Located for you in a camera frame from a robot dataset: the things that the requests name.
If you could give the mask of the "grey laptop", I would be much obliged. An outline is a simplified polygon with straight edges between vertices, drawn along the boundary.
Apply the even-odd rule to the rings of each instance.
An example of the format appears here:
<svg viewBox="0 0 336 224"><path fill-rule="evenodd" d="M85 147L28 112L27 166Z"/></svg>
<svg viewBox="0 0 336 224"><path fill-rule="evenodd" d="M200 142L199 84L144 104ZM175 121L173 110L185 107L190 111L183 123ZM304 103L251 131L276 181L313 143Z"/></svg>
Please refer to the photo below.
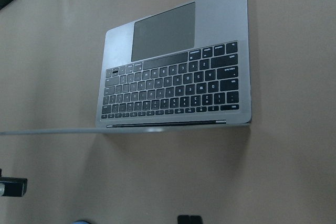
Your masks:
<svg viewBox="0 0 336 224"><path fill-rule="evenodd" d="M135 133L251 123L248 0L192 0L106 32L94 127Z"/></svg>

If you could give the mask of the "black object at bottom edge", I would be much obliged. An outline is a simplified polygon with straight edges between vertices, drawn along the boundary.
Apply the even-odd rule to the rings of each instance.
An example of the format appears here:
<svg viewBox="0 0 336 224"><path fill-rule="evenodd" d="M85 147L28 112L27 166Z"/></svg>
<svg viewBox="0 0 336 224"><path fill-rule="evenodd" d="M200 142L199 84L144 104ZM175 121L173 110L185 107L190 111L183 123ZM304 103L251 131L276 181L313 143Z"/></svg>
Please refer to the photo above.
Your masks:
<svg viewBox="0 0 336 224"><path fill-rule="evenodd" d="M201 216L197 215L179 215L177 217L178 224L203 224Z"/></svg>

